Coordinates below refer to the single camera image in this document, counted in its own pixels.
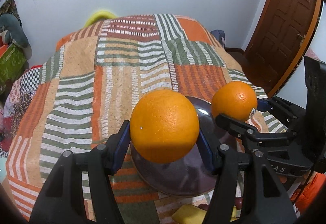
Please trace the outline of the stickered large orange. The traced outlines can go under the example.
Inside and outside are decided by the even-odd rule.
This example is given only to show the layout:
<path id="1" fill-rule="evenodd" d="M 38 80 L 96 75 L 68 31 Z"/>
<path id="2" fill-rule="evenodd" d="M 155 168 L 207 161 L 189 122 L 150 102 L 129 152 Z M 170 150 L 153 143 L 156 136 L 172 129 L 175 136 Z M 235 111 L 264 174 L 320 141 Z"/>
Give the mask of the stickered large orange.
<path id="1" fill-rule="evenodd" d="M 252 87 L 241 81 L 221 87 L 211 101 L 213 117 L 224 114 L 238 121 L 250 119 L 258 108 L 258 99 Z"/>

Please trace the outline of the sugarcane piece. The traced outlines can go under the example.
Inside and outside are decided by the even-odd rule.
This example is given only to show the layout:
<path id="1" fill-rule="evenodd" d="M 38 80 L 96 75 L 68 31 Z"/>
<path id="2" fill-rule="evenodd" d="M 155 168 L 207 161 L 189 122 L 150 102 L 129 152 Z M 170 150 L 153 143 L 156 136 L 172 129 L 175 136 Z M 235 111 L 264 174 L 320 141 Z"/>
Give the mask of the sugarcane piece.
<path id="1" fill-rule="evenodd" d="M 172 220 L 179 224 L 202 224 L 207 211 L 198 206 L 182 205 L 173 215 Z"/>

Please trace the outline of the plain large orange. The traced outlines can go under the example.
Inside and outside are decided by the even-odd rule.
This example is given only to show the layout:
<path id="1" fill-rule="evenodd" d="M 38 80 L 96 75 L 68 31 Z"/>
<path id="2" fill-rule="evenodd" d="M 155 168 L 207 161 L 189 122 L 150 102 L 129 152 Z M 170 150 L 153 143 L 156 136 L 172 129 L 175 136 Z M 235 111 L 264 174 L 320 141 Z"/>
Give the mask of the plain large orange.
<path id="1" fill-rule="evenodd" d="M 166 164 L 187 155 L 199 136 L 199 118 L 181 93 L 156 90 L 136 104 L 130 117 L 134 148 L 147 161 Z"/>

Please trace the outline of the large tomato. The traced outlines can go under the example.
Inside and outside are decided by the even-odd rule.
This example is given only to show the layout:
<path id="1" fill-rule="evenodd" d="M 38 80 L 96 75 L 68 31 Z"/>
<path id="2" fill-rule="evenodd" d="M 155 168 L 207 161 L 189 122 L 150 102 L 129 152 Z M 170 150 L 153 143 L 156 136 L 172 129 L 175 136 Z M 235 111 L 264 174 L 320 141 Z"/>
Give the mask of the large tomato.
<path id="1" fill-rule="evenodd" d="M 243 206 L 243 198 L 242 197 L 236 197 L 234 200 L 234 206 L 238 209 L 241 210 Z"/>

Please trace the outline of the small dark red jujube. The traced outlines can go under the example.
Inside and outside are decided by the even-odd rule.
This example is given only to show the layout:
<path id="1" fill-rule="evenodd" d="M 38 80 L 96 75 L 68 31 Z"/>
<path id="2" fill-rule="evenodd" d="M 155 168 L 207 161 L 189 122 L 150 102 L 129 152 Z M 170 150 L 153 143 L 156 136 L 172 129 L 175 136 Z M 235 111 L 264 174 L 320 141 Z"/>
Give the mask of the small dark red jujube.
<path id="1" fill-rule="evenodd" d="M 207 211 L 209 208 L 209 205 L 208 204 L 200 204 L 200 205 L 198 205 L 198 208 L 200 208 L 204 211 Z"/>

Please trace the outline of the purple ceramic plate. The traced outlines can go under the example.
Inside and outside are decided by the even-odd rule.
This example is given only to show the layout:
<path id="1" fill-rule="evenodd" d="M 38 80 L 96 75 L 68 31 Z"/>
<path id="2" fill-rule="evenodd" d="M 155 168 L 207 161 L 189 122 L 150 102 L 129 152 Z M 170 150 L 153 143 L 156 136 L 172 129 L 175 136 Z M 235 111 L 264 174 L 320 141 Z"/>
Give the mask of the purple ceramic plate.
<path id="1" fill-rule="evenodd" d="M 217 127 L 211 113 L 210 103 L 193 96 L 187 99 L 194 105 L 199 116 L 200 128 L 213 135 L 220 143 L 237 149 L 236 139 Z M 152 163 L 144 159 L 134 146 L 130 146 L 131 160 L 142 180 L 157 191 L 172 196 L 198 196 L 214 189 L 217 177 L 207 170 L 197 145 L 183 158 L 168 164 Z"/>

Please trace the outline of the striped patchwork bed cover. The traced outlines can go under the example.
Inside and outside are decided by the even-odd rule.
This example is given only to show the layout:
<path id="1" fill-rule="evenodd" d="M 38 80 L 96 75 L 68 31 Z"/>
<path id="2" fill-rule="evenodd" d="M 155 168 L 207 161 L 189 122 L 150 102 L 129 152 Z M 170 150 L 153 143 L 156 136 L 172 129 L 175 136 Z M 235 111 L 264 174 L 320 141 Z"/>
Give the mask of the striped patchwork bed cover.
<path id="1" fill-rule="evenodd" d="M 138 100 L 170 89 L 210 101 L 231 81 L 247 82 L 216 36 L 181 15 L 100 21 L 63 38 L 41 66 L 15 82 L 4 188 L 24 220 L 54 164 L 118 132 Z"/>

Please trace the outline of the grey purple backpack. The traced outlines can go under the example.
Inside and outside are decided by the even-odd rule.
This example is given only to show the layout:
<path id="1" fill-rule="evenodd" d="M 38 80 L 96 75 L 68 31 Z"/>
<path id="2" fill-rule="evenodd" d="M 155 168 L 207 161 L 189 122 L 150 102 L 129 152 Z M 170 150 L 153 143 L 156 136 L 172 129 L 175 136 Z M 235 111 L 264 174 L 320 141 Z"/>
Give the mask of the grey purple backpack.
<path id="1" fill-rule="evenodd" d="M 223 30 L 213 30 L 210 32 L 217 40 L 218 42 L 222 45 L 222 47 L 225 47 L 225 32 Z"/>

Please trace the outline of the brown wooden door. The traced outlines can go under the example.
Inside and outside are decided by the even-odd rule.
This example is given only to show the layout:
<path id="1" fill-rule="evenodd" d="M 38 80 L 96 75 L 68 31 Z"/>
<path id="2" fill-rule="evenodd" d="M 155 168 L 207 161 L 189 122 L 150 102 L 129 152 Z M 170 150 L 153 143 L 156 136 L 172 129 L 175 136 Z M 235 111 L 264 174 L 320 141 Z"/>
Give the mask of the brown wooden door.
<path id="1" fill-rule="evenodd" d="M 269 97 L 289 79 L 307 50 L 321 5 L 322 0 L 266 0 L 245 56 Z"/>

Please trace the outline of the green cardboard box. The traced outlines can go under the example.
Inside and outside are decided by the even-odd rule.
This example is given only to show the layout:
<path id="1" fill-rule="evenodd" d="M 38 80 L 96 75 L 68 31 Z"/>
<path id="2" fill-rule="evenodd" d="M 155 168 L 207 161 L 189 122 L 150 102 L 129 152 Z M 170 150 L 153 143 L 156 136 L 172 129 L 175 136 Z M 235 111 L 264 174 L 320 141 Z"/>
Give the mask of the green cardboard box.
<path id="1" fill-rule="evenodd" d="M 7 81 L 16 81 L 24 71 L 25 63 L 23 51 L 14 43 L 10 44 L 1 56 L 1 87 L 4 87 Z"/>

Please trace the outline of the grey plush toy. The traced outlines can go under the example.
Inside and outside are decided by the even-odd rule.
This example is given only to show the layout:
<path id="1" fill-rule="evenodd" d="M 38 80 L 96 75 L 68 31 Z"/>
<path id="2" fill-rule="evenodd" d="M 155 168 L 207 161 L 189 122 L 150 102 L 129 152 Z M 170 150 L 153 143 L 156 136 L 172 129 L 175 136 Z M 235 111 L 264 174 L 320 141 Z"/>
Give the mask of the grey plush toy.
<path id="1" fill-rule="evenodd" d="M 14 43 L 21 49 L 29 46 L 18 19 L 12 14 L 2 14 L 0 17 L 1 40 L 3 44 Z"/>

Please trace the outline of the yellow round cushion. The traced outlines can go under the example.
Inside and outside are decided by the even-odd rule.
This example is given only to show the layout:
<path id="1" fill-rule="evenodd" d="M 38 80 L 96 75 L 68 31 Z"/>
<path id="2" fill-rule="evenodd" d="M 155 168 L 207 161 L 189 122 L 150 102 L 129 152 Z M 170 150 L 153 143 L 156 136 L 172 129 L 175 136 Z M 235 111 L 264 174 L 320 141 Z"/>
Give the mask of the yellow round cushion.
<path id="1" fill-rule="evenodd" d="M 107 19 L 116 19 L 117 16 L 109 11 L 106 10 L 99 10 L 93 13 L 86 21 L 84 28 L 91 26 L 92 24 Z"/>

